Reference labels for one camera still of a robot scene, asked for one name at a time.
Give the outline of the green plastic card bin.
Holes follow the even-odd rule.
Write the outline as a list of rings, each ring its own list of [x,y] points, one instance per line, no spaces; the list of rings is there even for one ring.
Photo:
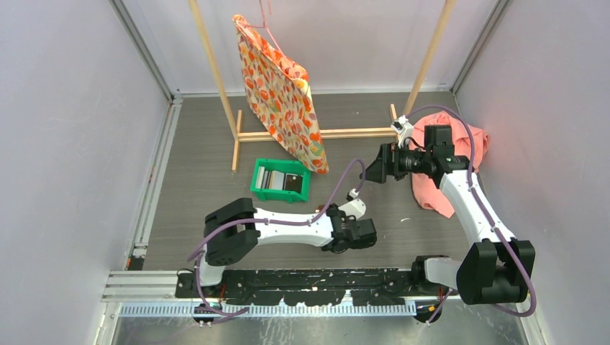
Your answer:
[[[311,172],[297,160],[255,161],[250,190],[262,201],[306,203]]]

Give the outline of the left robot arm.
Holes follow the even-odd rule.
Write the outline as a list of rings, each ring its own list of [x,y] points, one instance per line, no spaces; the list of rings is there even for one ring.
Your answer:
[[[377,231],[365,212],[359,198],[328,203],[317,213],[268,211],[254,207],[251,198],[238,198],[206,216],[204,239],[188,256],[199,272],[193,288],[205,298],[215,296],[225,268],[262,245],[306,244],[335,254],[369,248]]]

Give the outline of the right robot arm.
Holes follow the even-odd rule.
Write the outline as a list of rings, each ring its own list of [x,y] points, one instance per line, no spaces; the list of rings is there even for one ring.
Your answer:
[[[461,261],[418,256],[411,267],[413,290],[428,295],[441,285],[458,292],[468,305],[533,299],[535,249],[530,241],[518,240],[493,211],[470,160],[455,154],[451,126],[426,126],[422,148],[381,144],[365,172],[366,179],[374,183],[384,183],[388,176],[400,180],[408,174],[425,175],[433,181],[452,205],[470,243]]]

